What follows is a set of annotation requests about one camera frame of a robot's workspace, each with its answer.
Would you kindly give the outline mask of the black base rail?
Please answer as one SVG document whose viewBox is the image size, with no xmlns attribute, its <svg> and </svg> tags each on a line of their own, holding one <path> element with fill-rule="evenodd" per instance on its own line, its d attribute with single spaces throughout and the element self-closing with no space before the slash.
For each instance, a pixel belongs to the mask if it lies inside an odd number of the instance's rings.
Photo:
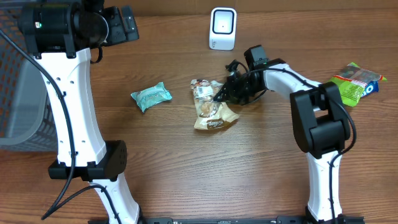
<svg viewBox="0 0 398 224">
<path fill-rule="evenodd" d="M 305 224 L 304 216 L 279 216 L 265 219 L 172 219 L 146 218 L 147 224 Z"/>
</svg>

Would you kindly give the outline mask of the teal wrapper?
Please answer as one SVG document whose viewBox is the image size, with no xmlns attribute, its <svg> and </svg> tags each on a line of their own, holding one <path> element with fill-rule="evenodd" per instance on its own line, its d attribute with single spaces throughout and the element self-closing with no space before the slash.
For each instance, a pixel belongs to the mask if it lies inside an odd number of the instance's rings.
<svg viewBox="0 0 398 224">
<path fill-rule="evenodd" d="M 152 106 L 172 99 L 172 95 L 165 88 L 163 82 L 159 82 L 155 86 L 145 90 L 133 92 L 131 93 L 131 97 L 136 101 L 137 106 L 143 113 Z"/>
</svg>

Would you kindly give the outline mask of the beige snack bag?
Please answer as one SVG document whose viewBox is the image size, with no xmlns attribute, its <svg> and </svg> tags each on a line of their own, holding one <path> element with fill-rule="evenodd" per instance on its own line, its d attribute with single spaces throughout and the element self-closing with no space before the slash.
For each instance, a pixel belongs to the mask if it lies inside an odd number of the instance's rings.
<svg viewBox="0 0 398 224">
<path fill-rule="evenodd" d="M 200 130 L 220 129 L 229 126 L 239 118 L 225 102 L 213 98 L 223 85 L 215 80 L 193 79 L 190 87 L 197 112 L 194 128 Z"/>
</svg>

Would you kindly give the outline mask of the blue Oreo cookie pack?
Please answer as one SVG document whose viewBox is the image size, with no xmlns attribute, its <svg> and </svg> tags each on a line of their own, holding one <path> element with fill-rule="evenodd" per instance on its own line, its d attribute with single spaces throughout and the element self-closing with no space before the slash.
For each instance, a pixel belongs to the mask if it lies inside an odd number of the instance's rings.
<svg viewBox="0 0 398 224">
<path fill-rule="evenodd" d="M 371 81 L 369 84 L 366 85 L 361 97 L 368 96 L 374 92 L 379 91 L 379 84 L 378 81 Z"/>
</svg>

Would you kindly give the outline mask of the green snack bag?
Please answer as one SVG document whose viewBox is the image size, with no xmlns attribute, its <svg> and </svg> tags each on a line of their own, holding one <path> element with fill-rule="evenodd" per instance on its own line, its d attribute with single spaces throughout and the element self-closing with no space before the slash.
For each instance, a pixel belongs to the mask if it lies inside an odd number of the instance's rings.
<svg viewBox="0 0 398 224">
<path fill-rule="evenodd" d="M 337 75 L 330 78 L 330 82 L 338 86 L 342 102 L 350 107 L 359 103 L 366 85 L 371 81 L 386 82 L 387 78 L 363 69 L 354 62 L 347 64 Z"/>
</svg>

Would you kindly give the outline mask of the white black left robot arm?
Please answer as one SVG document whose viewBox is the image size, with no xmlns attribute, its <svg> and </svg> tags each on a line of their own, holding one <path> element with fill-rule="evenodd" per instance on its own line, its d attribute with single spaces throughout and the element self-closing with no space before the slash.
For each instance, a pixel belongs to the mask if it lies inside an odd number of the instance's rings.
<svg viewBox="0 0 398 224">
<path fill-rule="evenodd" d="M 103 1 L 37 1 L 18 20 L 25 57 L 45 82 L 58 141 L 52 179 L 80 178 L 99 195 L 108 223 L 142 223 L 141 210 L 124 171 L 126 143 L 103 139 L 90 84 L 91 51 L 139 38 L 131 7 Z"/>
</svg>

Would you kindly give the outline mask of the grey plastic mesh basket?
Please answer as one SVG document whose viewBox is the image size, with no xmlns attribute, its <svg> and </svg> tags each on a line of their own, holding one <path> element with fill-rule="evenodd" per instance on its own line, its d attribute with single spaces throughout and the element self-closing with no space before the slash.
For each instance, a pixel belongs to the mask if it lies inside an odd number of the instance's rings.
<svg viewBox="0 0 398 224">
<path fill-rule="evenodd" d="M 1 38 L 1 149 L 50 152 L 57 133 L 41 73 Z"/>
</svg>

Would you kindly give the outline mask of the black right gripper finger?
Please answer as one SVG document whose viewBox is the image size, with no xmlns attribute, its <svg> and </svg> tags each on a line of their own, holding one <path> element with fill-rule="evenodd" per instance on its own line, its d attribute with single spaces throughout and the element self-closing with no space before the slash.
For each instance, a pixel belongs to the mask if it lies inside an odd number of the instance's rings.
<svg viewBox="0 0 398 224">
<path fill-rule="evenodd" d="M 225 102 L 225 103 L 236 103 L 236 98 L 229 93 L 219 92 L 213 97 L 213 101 Z"/>
<path fill-rule="evenodd" d="M 226 82 L 220 89 L 220 95 L 234 95 L 236 92 L 236 83 L 235 82 Z"/>
</svg>

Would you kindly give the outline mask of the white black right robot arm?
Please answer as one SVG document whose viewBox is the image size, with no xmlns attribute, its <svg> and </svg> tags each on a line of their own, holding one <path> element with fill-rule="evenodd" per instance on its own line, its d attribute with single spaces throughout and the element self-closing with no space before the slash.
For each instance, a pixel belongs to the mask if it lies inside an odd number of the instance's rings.
<svg viewBox="0 0 398 224">
<path fill-rule="evenodd" d="M 356 139 L 353 120 L 343 106 L 338 86 L 305 78 L 284 60 L 267 58 L 257 45 L 225 68 L 229 76 L 215 101 L 247 105 L 266 91 L 290 101 L 295 141 L 308 161 L 310 196 L 306 206 L 308 223 L 344 223 L 339 201 L 339 168 L 348 150 L 345 142 Z"/>
</svg>

